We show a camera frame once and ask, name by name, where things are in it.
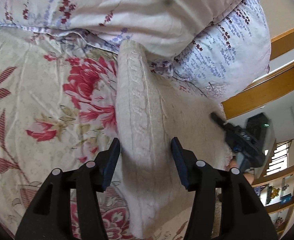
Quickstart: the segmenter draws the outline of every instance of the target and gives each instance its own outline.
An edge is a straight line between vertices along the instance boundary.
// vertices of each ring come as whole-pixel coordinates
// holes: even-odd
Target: cable knit pattern
[[[194,194],[180,183],[171,138],[177,136],[184,148],[218,169],[224,169],[231,152],[223,131],[209,118],[212,111],[221,113],[218,104],[150,73],[144,48],[134,41],[122,43],[118,64],[120,189],[130,210],[130,231],[146,238],[192,206]]]

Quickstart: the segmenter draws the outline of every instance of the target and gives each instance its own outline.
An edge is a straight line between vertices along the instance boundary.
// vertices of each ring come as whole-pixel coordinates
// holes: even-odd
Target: white pillow
[[[137,238],[190,207],[193,193],[181,185],[170,151],[177,136],[185,149],[214,168],[224,169],[231,151],[224,132],[209,117],[220,105],[150,73],[144,48],[124,41],[118,57],[116,119],[122,144],[122,184]]]
[[[0,25],[83,28],[107,41],[111,51],[116,51],[122,40],[132,39],[151,53],[171,58],[240,1],[0,0]]]

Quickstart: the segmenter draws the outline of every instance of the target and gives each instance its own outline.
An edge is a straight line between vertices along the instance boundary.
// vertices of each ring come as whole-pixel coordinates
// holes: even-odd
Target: window
[[[272,161],[269,163],[269,169],[267,169],[266,175],[274,174],[288,167],[288,151],[290,145],[291,141],[283,142],[277,145],[277,149],[274,151],[274,156],[271,158]]]

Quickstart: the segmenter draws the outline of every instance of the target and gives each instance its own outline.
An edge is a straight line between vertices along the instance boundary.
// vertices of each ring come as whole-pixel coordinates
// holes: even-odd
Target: floral pillow
[[[153,57],[179,54],[211,22],[241,0],[0,0],[0,25],[34,32],[87,29],[117,51],[141,43]]]

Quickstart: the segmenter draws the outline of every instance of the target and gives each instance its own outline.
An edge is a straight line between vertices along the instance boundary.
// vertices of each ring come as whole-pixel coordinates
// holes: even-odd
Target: silver rivet
[[[86,163],[86,167],[87,168],[92,168],[92,167],[94,167],[96,165],[96,163],[94,162],[94,161],[90,161],[90,162],[87,162]]]
[[[206,165],[206,163],[204,161],[196,161],[196,165],[198,167],[204,167]]]
[[[231,172],[232,172],[233,174],[235,174],[235,175],[238,175],[238,174],[240,173],[240,170],[237,169],[237,168],[232,168],[232,169],[231,169]]]
[[[52,174],[55,176],[60,174],[60,169],[59,168],[53,169]]]

